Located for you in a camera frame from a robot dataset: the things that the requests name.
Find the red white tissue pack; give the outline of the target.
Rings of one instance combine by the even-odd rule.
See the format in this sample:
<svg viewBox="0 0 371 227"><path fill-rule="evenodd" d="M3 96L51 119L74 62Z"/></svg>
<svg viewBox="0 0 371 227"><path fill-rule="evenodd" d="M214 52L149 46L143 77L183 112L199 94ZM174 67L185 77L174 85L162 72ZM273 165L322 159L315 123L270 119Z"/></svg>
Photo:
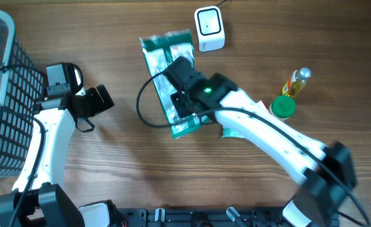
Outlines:
<svg viewBox="0 0 371 227"><path fill-rule="evenodd" d="M270 111L268 109L268 107L263 103L262 100L260 100L259 102L256 103L260 108L262 108L263 110L265 110L266 112L268 112L270 114Z"/></svg>

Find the green lid small jar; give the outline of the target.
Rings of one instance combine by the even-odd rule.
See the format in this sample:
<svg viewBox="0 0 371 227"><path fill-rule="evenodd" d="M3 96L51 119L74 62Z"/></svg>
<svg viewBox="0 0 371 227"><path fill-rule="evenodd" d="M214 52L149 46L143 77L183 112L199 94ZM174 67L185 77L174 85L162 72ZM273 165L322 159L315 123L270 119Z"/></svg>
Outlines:
<svg viewBox="0 0 371 227"><path fill-rule="evenodd" d="M296 111L297 105L293 98L289 96L278 96L268 107L270 113L281 121L287 120Z"/></svg>

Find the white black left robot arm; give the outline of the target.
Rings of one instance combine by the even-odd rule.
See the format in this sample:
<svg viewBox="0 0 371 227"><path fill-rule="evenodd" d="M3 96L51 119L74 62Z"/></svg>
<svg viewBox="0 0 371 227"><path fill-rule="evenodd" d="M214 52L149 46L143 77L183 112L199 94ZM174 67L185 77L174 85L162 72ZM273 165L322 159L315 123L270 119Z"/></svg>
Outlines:
<svg viewBox="0 0 371 227"><path fill-rule="evenodd" d="M11 193L0 195L0 226L120 226L112 201L76 207L63 190L67 149L78 120L114 102L104 85L73 93L68 84L47 88L34 107L28 153Z"/></svg>

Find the yellow oil bottle silver cap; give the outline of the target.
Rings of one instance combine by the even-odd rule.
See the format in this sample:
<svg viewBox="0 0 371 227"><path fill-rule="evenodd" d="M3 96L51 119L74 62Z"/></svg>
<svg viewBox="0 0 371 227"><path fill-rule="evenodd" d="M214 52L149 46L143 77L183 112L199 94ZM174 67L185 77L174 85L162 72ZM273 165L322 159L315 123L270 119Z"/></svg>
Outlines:
<svg viewBox="0 0 371 227"><path fill-rule="evenodd" d="M281 89L280 94L295 99L297 94L304 88L310 77L311 70L308 67L303 67L294 71L290 79Z"/></svg>

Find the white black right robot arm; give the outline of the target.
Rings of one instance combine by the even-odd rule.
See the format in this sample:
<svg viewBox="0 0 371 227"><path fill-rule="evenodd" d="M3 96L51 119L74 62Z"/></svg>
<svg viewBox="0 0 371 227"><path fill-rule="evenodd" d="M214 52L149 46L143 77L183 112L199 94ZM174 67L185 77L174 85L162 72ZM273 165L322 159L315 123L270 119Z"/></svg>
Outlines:
<svg viewBox="0 0 371 227"><path fill-rule="evenodd" d="M233 129L272 157L300 188L282 211L291 226L330 226L357 184L350 150L326 146L278 120L221 74L166 75L180 103Z"/></svg>

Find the green 3M gloves package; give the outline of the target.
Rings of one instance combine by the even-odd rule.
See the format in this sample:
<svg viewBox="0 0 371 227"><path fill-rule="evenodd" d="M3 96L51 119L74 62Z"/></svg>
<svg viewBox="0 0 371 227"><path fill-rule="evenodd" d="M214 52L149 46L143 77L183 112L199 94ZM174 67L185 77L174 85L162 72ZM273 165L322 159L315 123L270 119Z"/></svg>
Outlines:
<svg viewBox="0 0 371 227"><path fill-rule="evenodd" d="M171 31L163 35L153 35L149 38L141 38L140 44L144 59L151 76L166 69L176 58L183 56L191 65L195 63L195 53L191 31L189 29ZM183 120L174 107L170 96L177 92L174 86L164 77L158 76L153 79L153 84L158 95L164 116L168 123L173 124ZM184 118L185 122L171 126L173 138L179 138L199 130L203 123L209 119L202 117L198 119L189 115Z"/></svg>

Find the pale green snack packet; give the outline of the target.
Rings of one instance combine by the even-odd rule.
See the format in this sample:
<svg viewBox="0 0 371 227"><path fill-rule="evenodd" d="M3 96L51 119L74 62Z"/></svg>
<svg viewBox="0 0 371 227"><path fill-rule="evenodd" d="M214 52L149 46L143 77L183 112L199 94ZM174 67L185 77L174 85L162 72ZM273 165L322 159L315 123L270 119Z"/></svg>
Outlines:
<svg viewBox="0 0 371 227"><path fill-rule="evenodd" d="M237 131L230 129L228 127L223 127L222 128L222 136L221 138L238 138L238 139L244 139L245 137L242 136L240 133Z"/></svg>

